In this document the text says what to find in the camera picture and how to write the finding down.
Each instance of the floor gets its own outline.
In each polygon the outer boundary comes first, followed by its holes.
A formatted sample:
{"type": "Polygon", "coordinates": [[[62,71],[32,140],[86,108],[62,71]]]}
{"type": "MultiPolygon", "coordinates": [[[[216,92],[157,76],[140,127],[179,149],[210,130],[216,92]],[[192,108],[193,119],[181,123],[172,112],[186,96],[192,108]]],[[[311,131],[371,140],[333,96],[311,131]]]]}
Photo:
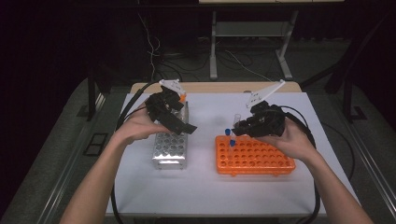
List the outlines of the floor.
{"type": "MultiPolygon", "coordinates": [[[[206,38],[199,39],[199,48],[190,57],[180,49],[165,49],[163,59],[153,57],[157,76],[179,78],[185,82],[211,81],[209,79],[209,45],[206,38]]],[[[217,81],[277,81],[283,78],[275,56],[279,39],[219,39],[217,57],[219,79],[217,81]]],[[[336,63],[345,53],[346,40],[320,42],[291,41],[286,53],[293,81],[301,83],[336,63]]],[[[359,106],[365,120],[353,124],[345,121],[341,111],[342,91],[329,95],[323,87],[327,77],[304,89],[317,111],[319,119],[332,144],[334,152],[346,174],[352,170],[353,151],[356,164],[351,177],[362,207],[375,223],[396,223],[384,200],[381,186],[375,175],[367,169],[361,157],[361,148],[373,157],[389,189],[396,189],[396,137],[375,107],[358,88],[353,90],[353,105],[359,106]]],[[[80,180],[94,164],[95,157],[83,156],[94,133],[112,133],[115,122],[130,86],[115,83],[112,91],[98,98],[98,113],[92,121],[81,116],[81,108],[88,103],[86,80],[70,96],[64,112],[53,127],[29,174],[3,216],[1,223],[58,223],[80,180]]],[[[139,218],[134,223],[295,223],[298,218],[139,218]]],[[[114,217],[106,217],[105,223],[117,223],[114,217]]],[[[314,223],[328,223],[326,217],[314,223]]]]}

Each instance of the person's left hand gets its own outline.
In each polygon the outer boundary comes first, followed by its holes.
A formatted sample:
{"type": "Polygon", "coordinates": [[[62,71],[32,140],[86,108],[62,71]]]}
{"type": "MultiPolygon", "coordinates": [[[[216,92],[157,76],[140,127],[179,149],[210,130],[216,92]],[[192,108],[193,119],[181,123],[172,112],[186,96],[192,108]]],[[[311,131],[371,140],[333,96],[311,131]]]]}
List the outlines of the person's left hand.
{"type": "Polygon", "coordinates": [[[128,145],[134,140],[146,139],[153,133],[171,133],[163,125],[151,121],[145,106],[145,103],[141,104],[116,131],[128,145]]]}

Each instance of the forearm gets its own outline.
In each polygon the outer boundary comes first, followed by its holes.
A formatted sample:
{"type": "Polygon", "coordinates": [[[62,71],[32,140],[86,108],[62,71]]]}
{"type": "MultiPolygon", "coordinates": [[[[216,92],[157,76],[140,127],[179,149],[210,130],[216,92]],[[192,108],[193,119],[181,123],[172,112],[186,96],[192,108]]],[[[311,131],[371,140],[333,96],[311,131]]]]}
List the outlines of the forearm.
{"type": "Polygon", "coordinates": [[[319,154],[305,164],[315,179],[331,223],[373,223],[319,154]]]}
{"type": "Polygon", "coordinates": [[[126,144],[113,135],[78,186],[61,223],[101,223],[126,144]]]}

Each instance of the hand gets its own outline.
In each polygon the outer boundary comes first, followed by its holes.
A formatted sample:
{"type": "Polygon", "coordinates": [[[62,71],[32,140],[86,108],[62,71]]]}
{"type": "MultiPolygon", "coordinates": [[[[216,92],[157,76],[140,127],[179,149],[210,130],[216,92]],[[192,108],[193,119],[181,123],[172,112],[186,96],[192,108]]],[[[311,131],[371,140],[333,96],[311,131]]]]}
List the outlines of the hand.
{"type": "Polygon", "coordinates": [[[127,145],[134,140],[146,139],[153,133],[171,133],[163,125],[151,121],[145,106],[145,103],[141,104],[116,131],[116,135],[126,141],[127,145]]]}
{"type": "Polygon", "coordinates": [[[285,118],[285,131],[282,136],[263,136],[256,138],[281,150],[288,157],[306,161],[318,154],[306,134],[292,120],[285,118]]]}

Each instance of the dark background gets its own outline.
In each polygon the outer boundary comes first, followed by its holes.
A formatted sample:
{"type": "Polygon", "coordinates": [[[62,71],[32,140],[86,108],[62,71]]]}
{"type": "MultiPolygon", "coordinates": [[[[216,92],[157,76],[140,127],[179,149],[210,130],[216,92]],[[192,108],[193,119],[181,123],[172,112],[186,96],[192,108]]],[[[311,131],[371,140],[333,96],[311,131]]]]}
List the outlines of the dark background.
{"type": "MultiPolygon", "coordinates": [[[[147,5],[155,3],[143,1],[147,5]]],[[[345,38],[359,46],[361,37],[391,9],[390,3],[356,0],[346,1],[341,7],[301,8],[293,38],[315,41],[345,38]]],[[[150,66],[145,31],[132,9],[76,8],[68,2],[49,0],[5,0],[0,8],[2,216],[67,99],[87,77],[89,68],[94,69],[100,91],[106,92],[111,86],[147,81],[150,66]]],[[[282,8],[275,14],[282,16],[282,8]]],[[[142,15],[149,15],[148,28],[163,45],[181,47],[186,53],[194,53],[195,37],[210,36],[209,10],[178,13],[156,10],[143,11],[142,15]]],[[[246,15],[224,11],[219,18],[268,19],[262,18],[260,12],[246,15]]],[[[393,127],[396,126],[396,80],[391,69],[394,58],[391,56],[396,52],[394,27],[393,10],[366,45],[352,72],[359,74],[356,83],[393,127]],[[383,66],[371,66],[378,60],[383,66]]]]}

